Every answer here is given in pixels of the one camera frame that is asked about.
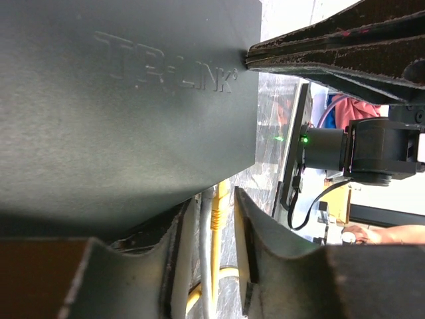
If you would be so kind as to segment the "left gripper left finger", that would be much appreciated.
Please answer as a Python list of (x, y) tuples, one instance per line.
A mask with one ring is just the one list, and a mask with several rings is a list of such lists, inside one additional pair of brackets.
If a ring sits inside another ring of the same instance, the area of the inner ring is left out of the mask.
[(146, 221), (122, 249), (96, 238), (1, 241), (2, 318), (184, 318), (197, 203)]

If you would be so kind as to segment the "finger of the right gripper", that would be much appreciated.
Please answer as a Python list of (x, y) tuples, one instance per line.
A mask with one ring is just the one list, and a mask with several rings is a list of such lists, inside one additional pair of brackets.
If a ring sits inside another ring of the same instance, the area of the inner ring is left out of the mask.
[(265, 54), (269, 49), (292, 42), (313, 40), (334, 33), (342, 34), (359, 27), (411, 16), (423, 10), (423, 1), (359, 1), (316, 24), (255, 44), (250, 47), (247, 57)]
[(424, 103), (424, 37), (349, 44), (349, 37), (252, 47), (248, 69), (293, 75), (371, 104)]

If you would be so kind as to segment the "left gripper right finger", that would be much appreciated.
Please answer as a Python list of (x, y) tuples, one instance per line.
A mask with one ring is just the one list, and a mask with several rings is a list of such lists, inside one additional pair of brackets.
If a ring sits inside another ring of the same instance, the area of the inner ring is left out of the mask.
[(316, 245), (240, 187), (234, 226), (242, 313), (249, 318), (423, 318), (422, 245)]

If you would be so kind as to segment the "black network switch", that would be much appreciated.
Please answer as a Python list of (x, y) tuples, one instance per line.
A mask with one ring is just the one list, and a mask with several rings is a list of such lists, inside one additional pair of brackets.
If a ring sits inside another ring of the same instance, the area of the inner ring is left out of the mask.
[(128, 229), (254, 163), (259, 1), (2, 1), (1, 231)]

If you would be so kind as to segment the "person's hand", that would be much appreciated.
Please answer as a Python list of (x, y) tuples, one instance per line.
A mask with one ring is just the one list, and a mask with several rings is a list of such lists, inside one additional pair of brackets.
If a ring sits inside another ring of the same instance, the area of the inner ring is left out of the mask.
[(351, 225), (342, 230), (341, 240), (351, 245), (378, 245), (381, 243), (382, 238), (372, 230)]

